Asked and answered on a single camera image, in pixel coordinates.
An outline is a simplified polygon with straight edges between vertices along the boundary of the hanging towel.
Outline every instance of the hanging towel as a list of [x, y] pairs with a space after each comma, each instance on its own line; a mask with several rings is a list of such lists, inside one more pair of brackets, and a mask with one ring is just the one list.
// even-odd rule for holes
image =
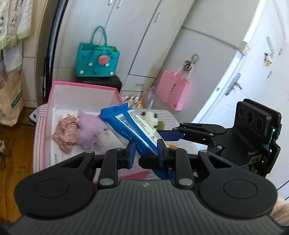
[[32, 5], [33, 0], [0, 1], [0, 49], [30, 35]]
[[22, 0], [21, 18], [17, 29], [17, 39], [27, 38], [31, 33], [33, 0]]
[[22, 40], [12, 47], [3, 49], [3, 59], [6, 73], [22, 69]]

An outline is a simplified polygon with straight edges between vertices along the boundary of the wet wipes package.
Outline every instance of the wet wipes package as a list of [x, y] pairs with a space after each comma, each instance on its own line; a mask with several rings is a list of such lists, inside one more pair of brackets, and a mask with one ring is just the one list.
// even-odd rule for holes
[[161, 136], [127, 103], [102, 109], [100, 118], [125, 146], [134, 140], [140, 156], [157, 154], [157, 140]]

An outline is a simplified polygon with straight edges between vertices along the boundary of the door handle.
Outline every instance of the door handle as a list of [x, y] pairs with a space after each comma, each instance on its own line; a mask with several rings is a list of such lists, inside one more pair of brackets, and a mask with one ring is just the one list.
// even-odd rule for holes
[[123, 0], [119, 0], [118, 5], [117, 5], [117, 9], [120, 8], [121, 4], [122, 4]]
[[156, 18], [155, 18], [155, 23], [157, 23], [157, 21], [158, 21], [158, 18], [159, 18], [159, 16], [160, 16], [160, 12], [158, 12], [158, 14], [157, 14], [157, 16], [156, 16]]
[[241, 87], [241, 85], [238, 83], [240, 77], [241, 77], [241, 74], [238, 73], [238, 74], [234, 77], [234, 79], [231, 81], [231, 83], [230, 83], [230, 85], [229, 85], [229, 87], [228, 87], [228, 89], [227, 89], [227, 91], [226, 91], [226, 93], [225, 93], [226, 96], [230, 94], [231, 90], [235, 90], [235, 87], [234, 87], [235, 85], [236, 85], [237, 87], [239, 87], [240, 90], [243, 89], [243, 88]]
[[237, 87], [239, 87], [239, 88], [240, 88], [240, 90], [242, 90], [242, 89], [243, 89], [239, 83], [235, 82], [235, 85], [236, 85]]

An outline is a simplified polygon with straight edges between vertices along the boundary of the teal felt bag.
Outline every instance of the teal felt bag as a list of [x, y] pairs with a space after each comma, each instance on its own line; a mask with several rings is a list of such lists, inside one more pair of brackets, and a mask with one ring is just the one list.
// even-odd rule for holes
[[[103, 30], [104, 44], [94, 45], [97, 30]], [[105, 30], [96, 27], [90, 43], [80, 43], [76, 56], [75, 74], [78, 77], [111, 77], [115, 74], [120, 52], [116, 47], [107, 45]]]

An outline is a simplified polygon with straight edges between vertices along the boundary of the pink crumpled cloth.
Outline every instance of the pink crumpled cloth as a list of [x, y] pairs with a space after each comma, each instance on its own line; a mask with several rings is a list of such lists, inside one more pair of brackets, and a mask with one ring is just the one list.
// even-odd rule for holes
[[76, 126], [77, 118], [67, 116], [58, 121], [52, 139], [59, 145], [61, 150], [69, 154], [72, 152], [73, 144], [80, 141], [80, 133]]
[[271, 218], [281, 226], [289, 226], [289, 202], [278, 197], [271, 213]]

